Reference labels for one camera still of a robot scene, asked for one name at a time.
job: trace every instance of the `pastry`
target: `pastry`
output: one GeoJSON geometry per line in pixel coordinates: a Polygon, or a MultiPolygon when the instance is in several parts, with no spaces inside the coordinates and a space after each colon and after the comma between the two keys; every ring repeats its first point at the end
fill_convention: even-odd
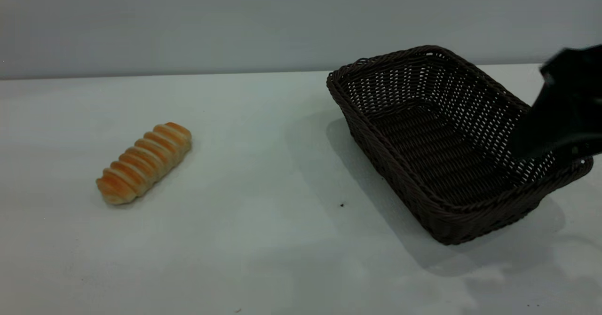
{"type": "Polygon", "coordinates": [[[109,204],[132,202],[180,163],[191,144],[192,135],[186,128],[174,122],[157,125],[105,168],[96,185],[109,204]]]}

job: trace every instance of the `white background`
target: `white background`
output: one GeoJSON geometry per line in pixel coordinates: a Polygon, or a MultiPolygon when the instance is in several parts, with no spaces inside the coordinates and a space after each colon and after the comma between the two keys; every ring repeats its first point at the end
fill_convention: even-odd
{"type": "MultiPolygon", "coordinates": [[[[528,103],[542,84],[536,65],[483,70],[528,103]]],[[[355,144],[326,76],[0,82],[2,314],[602,314],[600,157],[518,223],[443,246],[355,144]],[[103,168],[170,120],[190,153],[105,204],[103,168]]]]}
{"type": "Polygon", "coordinates": [[[602,41],[602,0],[0,0],[0,79],[330,70],[435,44],[478,64],[602,41]]]}

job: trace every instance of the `white table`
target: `white table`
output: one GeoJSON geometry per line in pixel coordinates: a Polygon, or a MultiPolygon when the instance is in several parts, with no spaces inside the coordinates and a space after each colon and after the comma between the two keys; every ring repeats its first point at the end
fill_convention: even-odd
{"type": "MultiPolygon", "coordinates": [[[[533,103],[536,65],[483,69],[533,103]]],[[[602,313],[600,162],[518,223],[443,246],[355,145],[326,76],[0,82],[0,312],[602,313]],[[193,150],[107,206],[102,169],[168,121],[193,150]]]]}

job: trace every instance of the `wicker basket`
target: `wicker basket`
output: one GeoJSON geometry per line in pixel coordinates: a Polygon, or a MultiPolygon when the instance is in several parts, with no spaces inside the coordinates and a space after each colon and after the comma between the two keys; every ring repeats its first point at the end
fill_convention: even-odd
{"type": "Polygon", "coordinates": [[[506,144],[529,105],[442,47],[361,59],[327,85],[370,162],[443,244],[520,220],[593,165],[514,159],[506,144]]]}

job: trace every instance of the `gray wall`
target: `gray wall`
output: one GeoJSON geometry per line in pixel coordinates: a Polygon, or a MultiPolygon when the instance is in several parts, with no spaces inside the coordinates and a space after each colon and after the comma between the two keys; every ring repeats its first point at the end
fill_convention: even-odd
{"type": "Polygon", "coordinates": [[[602,43],[602,0],[0,0],[0,79],[333,69],[423,44],[480,63],[602,43]]]}

